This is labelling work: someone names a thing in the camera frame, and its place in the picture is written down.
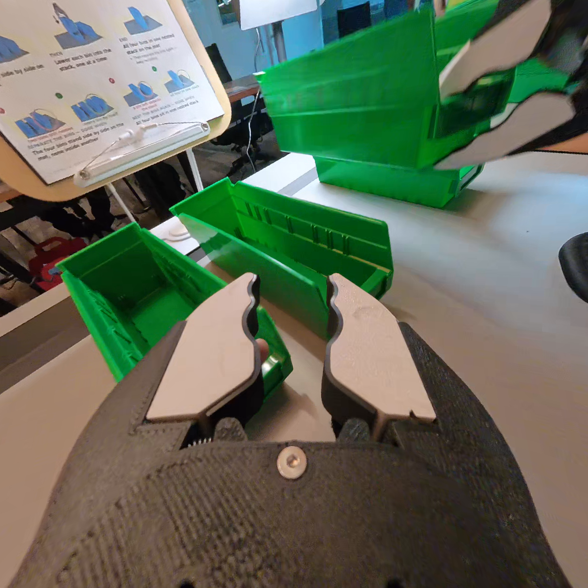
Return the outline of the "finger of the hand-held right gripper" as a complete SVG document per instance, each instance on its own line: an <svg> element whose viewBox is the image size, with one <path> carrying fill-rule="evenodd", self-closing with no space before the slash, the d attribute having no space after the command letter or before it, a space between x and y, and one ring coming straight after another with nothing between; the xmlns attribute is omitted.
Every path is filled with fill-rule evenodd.
<svg viewBox="0 0 588 588"><path fill-rule="evenodd" d="M565 93L539 92L520 103L499 125L440 160L446 171L502 159L547 132L572 120L576 109Z"/></svg>
<svg viewBox="0 0 588 588"><path fill-rule="evenodd" d="M499 1L489 25L441 71L440 98L465 92L486 74L512 69L531 57L551 17L551 1Z"/></svg>

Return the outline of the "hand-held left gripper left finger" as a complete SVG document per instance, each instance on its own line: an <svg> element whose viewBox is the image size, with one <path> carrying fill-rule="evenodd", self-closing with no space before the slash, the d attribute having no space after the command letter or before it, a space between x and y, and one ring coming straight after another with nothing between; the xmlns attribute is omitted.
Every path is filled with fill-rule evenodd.
<svg viewBox="0 0 588 588"><path fill-rule="evenodd" d="M244 425L261 408L260 283L244 273L185 320L146 411L148 424L195 425L200 438L213 439L222 419Z"/></svg>

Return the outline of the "white stand strut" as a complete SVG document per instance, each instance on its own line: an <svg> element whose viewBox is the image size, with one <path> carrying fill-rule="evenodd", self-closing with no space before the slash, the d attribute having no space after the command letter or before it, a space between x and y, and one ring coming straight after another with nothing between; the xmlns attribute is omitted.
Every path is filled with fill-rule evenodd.
<svg viewBox="0 0 588 588"><path fill-rule="evenodd" d="M202 178L196 163L194 151L192 148L189 148L185 151L185 155L187 156L187 160L189 163L189 168L192 173L192 177L194 179L194 185L196 187L196 192L201 192L203 190L203 183Z"/></svg>

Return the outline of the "green plastic bin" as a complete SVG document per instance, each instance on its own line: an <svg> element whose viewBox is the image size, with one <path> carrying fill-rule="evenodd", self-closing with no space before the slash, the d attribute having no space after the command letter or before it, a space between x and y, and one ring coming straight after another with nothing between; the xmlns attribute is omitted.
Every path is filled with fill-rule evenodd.
<svg viewBox="0 0 588 588"><path fill-rule="evenodd" d="M373 25L257 76L283 151L430 168L500 112L439 94L433 8Z"/></svg>
<svg viewBox="0 0 588 588"><path fill-rule="evenodd" d="M313 157L322 183L397 201L444 208L483 171L483 165L458 170L411 169Z"/></svg>
<svg viewBox="0 0 588 588"><path fill-rule="evenodd" d="M173 205L211 262L233 278L252 272L261 297L327 339L327 277L338 273L375 298L391 287L385 221L220 180Z"/></svg>
<svg viewBox="0 0 588 588"><path fill-rule="evenodd" d="M227 285L136 223L57 267L115 382Z"/></svg>

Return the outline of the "white studio light softbox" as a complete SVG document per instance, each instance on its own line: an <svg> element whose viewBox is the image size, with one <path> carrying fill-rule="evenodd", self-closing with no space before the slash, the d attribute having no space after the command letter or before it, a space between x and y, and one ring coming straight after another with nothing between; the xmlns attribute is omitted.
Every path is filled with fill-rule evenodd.
<svg viewBox="0 0 588 588"><path fill-rule="evenodd" d="M323 1L232 1L241 30L282 22L313 11Z"/></svg>

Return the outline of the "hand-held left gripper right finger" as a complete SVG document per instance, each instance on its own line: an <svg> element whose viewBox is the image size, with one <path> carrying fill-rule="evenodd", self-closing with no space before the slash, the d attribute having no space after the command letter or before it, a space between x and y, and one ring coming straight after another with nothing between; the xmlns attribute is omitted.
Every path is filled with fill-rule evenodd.
<svg viewBox="0 0 588 588"><path fill-rule="evenodd" d="M371 439L380 440L390 422L434 423L433 403L395 315L339 273L327 278L327 302L322 404L333 424L362 420Z"/></svg>

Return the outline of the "white stand rod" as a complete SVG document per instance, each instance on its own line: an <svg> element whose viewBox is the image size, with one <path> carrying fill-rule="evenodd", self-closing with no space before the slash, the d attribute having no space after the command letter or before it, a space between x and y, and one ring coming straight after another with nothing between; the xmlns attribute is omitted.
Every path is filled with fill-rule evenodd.
<svg viewBox="0 0 588 588"><path fill-rule="evenodd" d="M106 186L107 191L112 195L112 197L116 200L120 208L123 210L125 216L129 219L131 223L136 222L136 218L133 213L129 210L126 203L122 199L122 197L118 194L118 191L114 187L112 183L107 183Z"/></svg>

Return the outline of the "white page holder bar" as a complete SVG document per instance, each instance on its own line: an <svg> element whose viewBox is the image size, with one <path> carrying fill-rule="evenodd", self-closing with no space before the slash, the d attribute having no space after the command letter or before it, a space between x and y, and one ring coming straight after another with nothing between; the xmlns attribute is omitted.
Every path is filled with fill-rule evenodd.
<svg viewBox="0 0 588 588"><path fill-rule="evenodd" d="M210 124L200 121L151 122L126 130L73 175L78 187L88 187L112 176L162 158L176 148L210 135Z"/></svg>

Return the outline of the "stack of green bins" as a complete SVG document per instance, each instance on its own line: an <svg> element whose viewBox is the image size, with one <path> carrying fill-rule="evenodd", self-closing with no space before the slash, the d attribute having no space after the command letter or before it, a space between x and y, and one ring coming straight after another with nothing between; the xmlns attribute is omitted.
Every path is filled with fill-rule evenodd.
<svg viewBox="0 0 588 588"><path fill-rule="evenodd" d="M498 5L499 1L465 1L449 8L436 20L437 52L441 60L439 75L468 40L484 31ZM570 95L576 86L568 86L567 79L563 71L529 57L512 69L486 74L465 92L441 100L449 104L458 99L468 100L476 109L493 107L501 112L506 105L519 104L539 92Z"/></svg>

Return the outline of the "metal pole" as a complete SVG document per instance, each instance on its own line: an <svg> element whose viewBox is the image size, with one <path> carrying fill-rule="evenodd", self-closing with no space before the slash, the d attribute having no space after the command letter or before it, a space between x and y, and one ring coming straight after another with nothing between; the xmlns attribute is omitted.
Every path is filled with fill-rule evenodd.
<svg viewBox="0 0 588 588"><path fill-rule="evenodd" d="M288 60L288 57L286 53L285 38L283 34L283 21L274 22L272 23L271 27L278 63L286 62Z"/></svg>

